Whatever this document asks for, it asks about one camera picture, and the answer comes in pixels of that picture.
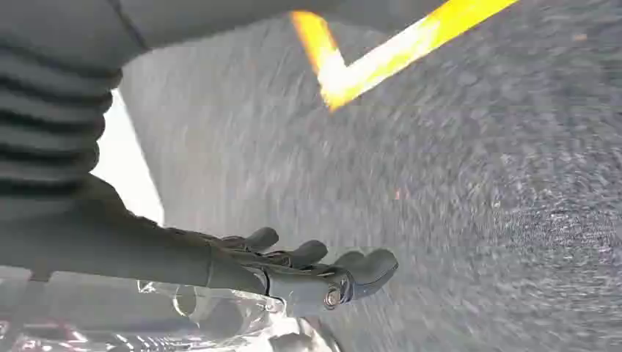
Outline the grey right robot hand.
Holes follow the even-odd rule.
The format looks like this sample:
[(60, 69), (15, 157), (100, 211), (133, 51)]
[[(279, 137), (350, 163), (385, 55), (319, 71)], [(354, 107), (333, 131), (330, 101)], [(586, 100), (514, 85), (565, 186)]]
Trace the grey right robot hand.
[(273, 251), (270, 227), (225, 238), (162, 227), (92, 173), (129, 62), (297, 10), (383, 32), (428, 12), (417, 1), (3, 1), (1, 264), (270, 298), (293, 288), (327, 308), (378, 292), (399, 267), (386, 249), (325, 264), (319, 241)]

